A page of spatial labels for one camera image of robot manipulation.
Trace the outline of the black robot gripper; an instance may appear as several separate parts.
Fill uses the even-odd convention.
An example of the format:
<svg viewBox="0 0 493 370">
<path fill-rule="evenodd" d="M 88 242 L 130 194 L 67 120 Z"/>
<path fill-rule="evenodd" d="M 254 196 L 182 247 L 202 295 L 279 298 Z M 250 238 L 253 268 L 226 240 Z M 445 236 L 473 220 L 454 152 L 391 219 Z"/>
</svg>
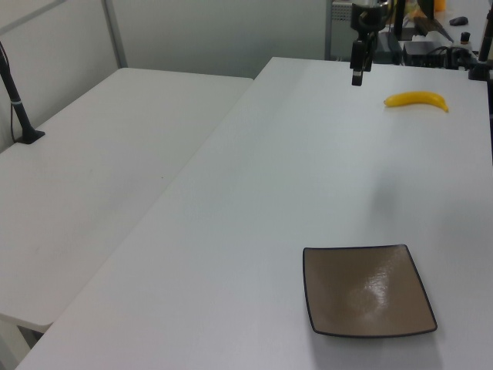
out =
<svg viewBox="0 0 493 370">
<path fill-rule="evenodd" d="M 353 3 L 351 5 L 350 27 L 357 32 L 358 39 L 364 43 L 353 42 L 350 58 L 353 86 L 361 86 L 363 71 L 370 72 L 374 59 L 375 35 L 385 27 L 387 22 L 387 2 Z"/>
</svg>

